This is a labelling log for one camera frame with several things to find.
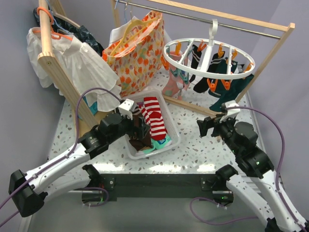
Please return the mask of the white round sock hanger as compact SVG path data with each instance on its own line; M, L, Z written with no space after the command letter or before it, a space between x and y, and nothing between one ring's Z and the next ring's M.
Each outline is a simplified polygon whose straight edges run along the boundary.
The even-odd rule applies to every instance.
M217 34L218 30L218 20L213 19L211 22L211 26L209 28L209 37L207 39L201 39L201 38L183 38L179 40L174 40L169 43L167 43L164 46L164 58L165 60L170 63L171 65L175 66L176 68L179 68L180 70L183 70L185 72L195 74L197 76L206 77L209 75L213 79L227 79L227 80L235 80L235 79L241 79L244 77L247 77L250 75L254 69L255 69L255 61L254 59L243 50L232 46L228 43L223 43L220 41L216 41L214 39L214 36ZM203 42L204 44L207 44L206 51L204 52L204 55L202 55L202 61L199 63L197 69L192 69L191 67L184 64L184 60L188 58L189 54L192 52L192 45L195 42ZM187 47L185 51L181 54L179 60L174 60L171 57L170 48L175 47L178 43L183 44L186 43ZM225 47L228 49L228 71L227 74L216 74L216 73L208 73L207 69L209 67L210 61L211 61L211 55L213 48L215 46L218 46L220 48ZM242 73L232 73L231 72L231 61L237 56L242 55L248 62L249 62L249 69L242 72Z

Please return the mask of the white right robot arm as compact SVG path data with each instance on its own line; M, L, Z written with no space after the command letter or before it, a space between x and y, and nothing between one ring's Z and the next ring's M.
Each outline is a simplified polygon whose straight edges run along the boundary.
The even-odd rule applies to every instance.
M238 167L259 189L257 193L231 165L216 171L215 184L221 190L229 189L255 213L266 232L307 232L309 222L288 199L282 185L276 180L276 170L268 155L256 141L257 133L247 122L217 116L197 121L200 136L212 129L212 136L220 136L235 155Z

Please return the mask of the orange clothespin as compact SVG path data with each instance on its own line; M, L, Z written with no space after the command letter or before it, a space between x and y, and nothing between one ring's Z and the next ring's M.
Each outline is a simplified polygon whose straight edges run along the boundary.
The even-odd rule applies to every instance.
M215 92L218 84L218 79L207 78L207 84L211 92Z
M231 82L232 80L224 80L221 79L222 85L225 88L225 90L229 91L230 90L230 86L231 86Z

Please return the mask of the red white striped sock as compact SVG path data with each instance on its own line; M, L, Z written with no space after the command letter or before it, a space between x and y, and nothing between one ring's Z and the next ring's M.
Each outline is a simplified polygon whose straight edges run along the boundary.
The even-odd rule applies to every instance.
M165 139L167 130L165 128L159 102L156 97L145 97L144 108L149 117L151 127L151 138L155 141Z

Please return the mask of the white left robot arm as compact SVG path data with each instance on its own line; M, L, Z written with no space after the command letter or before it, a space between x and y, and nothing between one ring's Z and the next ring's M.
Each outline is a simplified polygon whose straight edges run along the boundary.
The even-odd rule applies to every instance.
M10 176L8 192L17 212L23 218L33 215L51 196L47 188L62 175L107 151L109 145L124 135L143 139L149 131L150 126L141 116L129 118L111 113L56 158L25 173L16 170Z

